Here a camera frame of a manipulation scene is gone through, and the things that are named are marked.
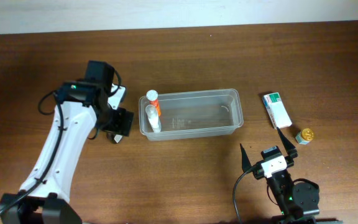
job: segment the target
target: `white cardboard box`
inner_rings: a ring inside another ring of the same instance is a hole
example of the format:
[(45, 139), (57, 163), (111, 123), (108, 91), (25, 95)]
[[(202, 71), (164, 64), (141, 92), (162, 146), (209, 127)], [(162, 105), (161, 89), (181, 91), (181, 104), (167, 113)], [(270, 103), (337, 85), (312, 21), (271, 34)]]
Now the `white cardboard box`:
[(264, 95), (262, 98), (268, 116), (272, 121), (273, 128), (285, 128), (291, 126), (292, 122), (284, 108), (284, 104), (281, 100), (281, 96), (278, 93), (271, 93)]

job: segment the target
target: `small jar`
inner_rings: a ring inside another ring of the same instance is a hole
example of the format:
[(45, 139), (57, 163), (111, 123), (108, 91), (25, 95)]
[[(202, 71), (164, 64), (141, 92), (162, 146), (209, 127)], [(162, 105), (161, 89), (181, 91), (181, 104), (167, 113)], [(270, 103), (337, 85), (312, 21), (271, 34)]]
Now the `small jar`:
[(314, 138), (314, 132), (310, 128), (305, 128), (296, 135), (295, 139), (299, 144), (308, 144)]

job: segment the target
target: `transparent plastic bin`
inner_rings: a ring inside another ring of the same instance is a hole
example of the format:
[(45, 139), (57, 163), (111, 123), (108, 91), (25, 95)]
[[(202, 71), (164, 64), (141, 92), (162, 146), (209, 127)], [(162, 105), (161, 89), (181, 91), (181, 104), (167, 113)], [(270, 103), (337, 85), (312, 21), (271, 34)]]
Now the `transparent plastic bin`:
[(232, 134), (244, 120), (237, 90), (207, 90), (158, 95), (161, 132), (154, 133), (145, 108), (146, 96), (139, 100), (140, 132), (150, 141), (201, 138)]

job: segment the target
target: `brown wooden surface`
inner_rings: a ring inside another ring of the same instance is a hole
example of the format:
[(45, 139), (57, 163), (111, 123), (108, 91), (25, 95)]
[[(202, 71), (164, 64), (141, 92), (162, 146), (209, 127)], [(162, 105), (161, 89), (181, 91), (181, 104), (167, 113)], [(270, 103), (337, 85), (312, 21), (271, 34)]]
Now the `brown wooden surface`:
[[(309, 24), (0, 35), (0, 197), (17, 192), (52, 122), (39, 99), (103, 60), (128, 87), (131, 136), (87, 141), (70, 204), (96, 223), (217, 223), (235, 220), (232, 186), (241, 174), (239, 143), (252, 163), (278, 144), (260, 94), (280, 92), (298, 128), (316, 139), (298, 146), (294, 179), (321, 187), (319, 218), (358, 223), (358, 21)], [(138, 100), (159, 93), (235, 88), (244, 125), (232, 135), (150, 142), (139, 132)], [(279, 215), (266, 183), (239, 185), (244, 220)]]

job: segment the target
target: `plastic bottle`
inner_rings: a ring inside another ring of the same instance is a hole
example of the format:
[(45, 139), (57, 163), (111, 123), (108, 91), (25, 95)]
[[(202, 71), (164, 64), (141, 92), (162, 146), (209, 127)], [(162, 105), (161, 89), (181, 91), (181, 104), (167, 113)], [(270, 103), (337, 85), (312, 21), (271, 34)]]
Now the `plastic bottle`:
[(149, 119), (149, 123), (155, 133), (161, 132), (161, 122), (158, 118), (158, 112), (154, 105), (146, 106), (146, 113)]
[(147, 99), (151, 105), (154, 105), (157, 109), (158, 116), (161, 116), (160, 103), (158, 102), (158, 93), (155, 90), (149, 90), (146, 94)]

